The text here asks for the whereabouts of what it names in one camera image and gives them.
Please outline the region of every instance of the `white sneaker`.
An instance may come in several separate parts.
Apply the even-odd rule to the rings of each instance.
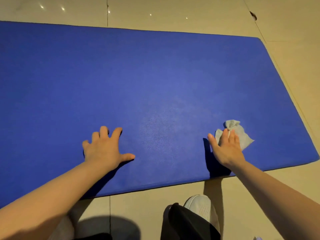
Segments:
[[[203,194],[194,195],[185,202],[184,207],[210,222],[220,233],[218,216],[208,196]]]

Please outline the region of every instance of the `gray cloth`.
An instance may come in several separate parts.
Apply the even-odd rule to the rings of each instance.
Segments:
[[[246,133],[245,130],[243,129],[243,127],[240,125],[240,121],[237,120],[227,120],[225,122],[225,127],[228,129],[229,134],[230,135],[230,131],[234,130],[235,133],[238,135],[239,137],[239,141],[240,141],[240,147],[241,150],[243,151],[248,145],[250,145],[252,142],[254,142],[254,140],[252,140]],[[216,141],[219,144],[220,141],[220,137],[222,136],[222,130],[221,129],[217,129],[216,130],[216,134],[214,135],[214,137],[216,138]]]

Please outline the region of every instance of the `finger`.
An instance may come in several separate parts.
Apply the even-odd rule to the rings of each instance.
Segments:
[[[233,129],[231,132],[230,132],[230,135],[229,135],[229,143],[230,144],[234,144],[235,143],[235,130]]]
[[[119,140],[121,133],[122,133],[121,127],[115,128],[115,130],[113,131],[113,133],[111,135],[111,138]]]
[[[88,140],[85,140],[84,142],[82,142],[82,147],[84,150],[88,147],[88,145],[90,145]]]
[[[218,147],[218,143],[217,143],[217,140],[214,138],[214,136],[209,133],[208,134],[208,141],[212,147],[212,149],[214,150],[216,147]]]
[[[234,143],[240,147],[240,140],[239,140],[239,137],[237,134],[235,134],[235,137],[234,137]]]
[[[100,138],[99,132],[92,133],[92,142],[98,141]]]
[[[121,155],[121,161],[130,161],[130,160],[134,160],[135,159],[135,155],[131,154],[131,153],[126,153],[126,154],[122,154]]]
[[[223,145],[224,143],[228,143],[228,129],[224,129],[223,132],[222,132],[222,135],[220,137],[220,140],[221,140],[221,145]]]
[[[106,126],[101,126],[100,127],[100,138],[106,139],[108,138],[109,135],[109,130]]]

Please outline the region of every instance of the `tiled floor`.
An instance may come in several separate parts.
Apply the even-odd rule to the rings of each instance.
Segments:
[[[319,0],[0,0],[0,20],[259,37],[320,151],[319,7]],[[320,203],[319,171],[317,161],[268,173]],[[160,239],[166,206],[202,193],[216,206],[223,239],[281,239],[236,177],[81,201],[71,216],[77,237],[111,226],[116,240]]]

